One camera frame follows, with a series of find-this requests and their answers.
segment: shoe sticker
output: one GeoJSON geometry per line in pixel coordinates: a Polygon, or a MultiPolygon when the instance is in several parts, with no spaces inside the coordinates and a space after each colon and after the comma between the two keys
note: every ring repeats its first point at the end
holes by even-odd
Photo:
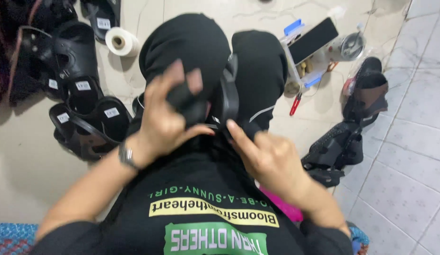
{"type": "Polygon", "coordinates": [[[58,82],[52,79],[48,79],[48,86],[52,89],[58,89],[58,82]]]}
{"type": "Polygon", "coordinates": [[[58,120],[59,120],[59,122],[61,124],[66,123],[67,121],[69,121],[69,115],[67,113],[63,113],[61,115],[58,115],[57,118],[58,118],[58,120]]]}
{"type": "Polygon", "coordinates": [[[108,110],[104,111],[104,113],[108,118],[119,115],[119,111],[116,109],[116,107],[108,109],[108,110]]]}
{"type": "Polygon", "coordinates": [[[100,29],[109,30],[111,28],[110,20],[97,18],[97,26],[100,29]]]}
{"type": "Polygon", "coordinates": [[[87,81],[76,82],[75,85],[76,85],[77,89],[80,91],[91,90],[91,87],[89,86],[89,82],[87,82],[87,81]]]}

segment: black t-shirt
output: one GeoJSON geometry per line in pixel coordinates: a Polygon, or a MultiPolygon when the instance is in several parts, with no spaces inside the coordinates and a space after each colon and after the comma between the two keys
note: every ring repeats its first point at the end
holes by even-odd
{"type": "Polygon", "coordinates": [[[47,234],[31,255],[351,255],[337,229],[298,229],[240,165],[191,154],[142,174],[114,220],[74,222],[47,234]]]}

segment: metal container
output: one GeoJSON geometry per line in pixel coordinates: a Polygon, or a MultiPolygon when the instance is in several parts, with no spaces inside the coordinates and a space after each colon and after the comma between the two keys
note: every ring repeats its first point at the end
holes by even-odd
{"type": "Polygon", "coordinates": [[[326,46],[326,55],[332,62],[354,61],[365,49],[366,40],[362,32],[341,36],[326,46]]]}

